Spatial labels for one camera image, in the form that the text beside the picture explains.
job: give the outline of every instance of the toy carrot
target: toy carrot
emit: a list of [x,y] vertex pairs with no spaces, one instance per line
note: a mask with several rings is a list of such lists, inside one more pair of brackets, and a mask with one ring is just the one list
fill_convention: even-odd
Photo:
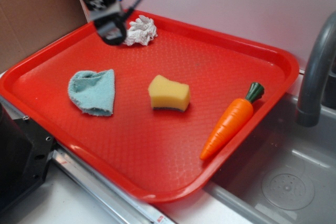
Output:
[[200,159],[206,160],[231,140],[253,116],[252,103],[264,94],[264,87],[253,82],[246,97],[234,100],[220,117],[206,141]]

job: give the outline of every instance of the tray rim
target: tray rim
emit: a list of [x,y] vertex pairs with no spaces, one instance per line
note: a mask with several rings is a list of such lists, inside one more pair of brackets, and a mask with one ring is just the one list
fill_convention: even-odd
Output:
[[[138,15],[145,15],[147,17],[153,18],[156,26],[160,29],[169,30],[172,32],[178,31],[178,34],[182,36],[188,36],[193,39],[202,40],[204,42],[211,43],[217,46],[218,42],[225,40],[227,43],[231,43],[231,46],[238,45],[242,49],[248,47],[252,54],[248,55],[251,57],[256,56],[255,54],[259,51],[272,53],[275,55],[274,62],[272,61],[272,63],[279,66],[285,74],[285,81],[282,83],[279,89],[277,89],[276,92],[259,108],[259,110],[256,111],[253,116],[254,120],[250,120],[245,125],[245,127],[234,138],[232,138],[232,140],[226,146],[224,146],[223,149],[219,151],[216,156],[214,156],[214,158],[212,158],[210,161],[206,161],[204,163],[205,169],[190,184],[185,187],[163,193],[153,193],[144,190],[142,188],[139,188],[137,185],[131,183],[127,178],[118,173],[118,171],[113,169],[111,166],[105,164],[104,162],[100,161],[97,157],[95,157],[88,151],[76,150],[75,155],[77,155],[80,159],[84,161],[90,160],[89,165],[96,169],[98,172],[100,172],[103,176],[107,176],[107,174],[113,175],[113,182],[115,182],[118,186],[123,188],[134,197],[142,199],[149,203],[170,202],[183,198],[197,191],[208,182],[208,180],[213,176],[218,168],[220,168],[220,166],[225,163],[225,161],[230,157],[231,153],[233,153],[236,148],[238,148],[238,146],[245,140],[248,134],[257,126],[257,124],[266,116],[266,114],[286,93],[287,89],[294,83],[299,74],[299,64],[292,54],[276,47],[268,46],[259,42],[220,33],[210,29],[198,27],[195,25],[183,23],[177,20],[172,20],[146,12],[135,11],[132,17],[134,18]],[[74,45],[78,41],[91,35],[94,32],[95,29],[93,23],[87,23],[82,27],[76,29],[75,31],[56,40],[45,48],[37,51],[23,61],[12,66],[0,78],[0,95],[8,100],[10,103],[12,103],[19,110],[26,113],[35,121],[37,121],[37,123],[47,129],[47,131],[50,131],[50,133],[53,134],[56,139],[58,138],[58,136],[62,137],[66,135],[68,138],[71,138],[73,142],[78,142],[78,140],[74,139],[63,130],[58,129],[52,122],[45,118],[45,116],[41,116],[38,112],[34,111],[34,109],[27,106],[24,102],[22,102],[15,95],[13,95],[10,92],[10,83],[14,83],[14,81],[23,74],[31,71],[34,67],[40,65],[42,62],[47,61],[57,53],[69,47],[69,43],[71,45]]]

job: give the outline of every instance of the gray faucet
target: gray faucet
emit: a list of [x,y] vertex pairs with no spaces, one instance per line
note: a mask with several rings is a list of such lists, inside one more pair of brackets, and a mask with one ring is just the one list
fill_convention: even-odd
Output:
[[321,103],[336,109],[336,12],[324,23],[311,52],[300,89],[296,122],[319,122]]

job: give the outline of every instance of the white cloth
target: white cloth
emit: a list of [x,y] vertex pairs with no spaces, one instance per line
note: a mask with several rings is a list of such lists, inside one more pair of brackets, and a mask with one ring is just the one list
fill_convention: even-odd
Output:
[[140,43],[143,46],[147,46],[149,41],[158,36],[154,20],[151,18],[139,15],[139,18],[134,22],[130,22],[130,25],[130,29],[127,30],[126,40],[123,42],[128,46],[131,46],[134,43]]

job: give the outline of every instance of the red tray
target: red tray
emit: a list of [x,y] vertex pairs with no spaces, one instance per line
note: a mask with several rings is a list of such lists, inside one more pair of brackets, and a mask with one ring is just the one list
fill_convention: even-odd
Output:
[[[156,15],[148,46],[112,47],[84,25],[9,69],[0,94],[57,141],[131,195],[168,202],[201,188],[298,76],[283,50]],[[80,70],[113,69],[114,114],[82,114],[67,93]],[[161,74],[190,86],[188,109],[153,111],[148,86]],[[217,120],[252,82],[265,87],[255,114],[213,158],[199,154]]]

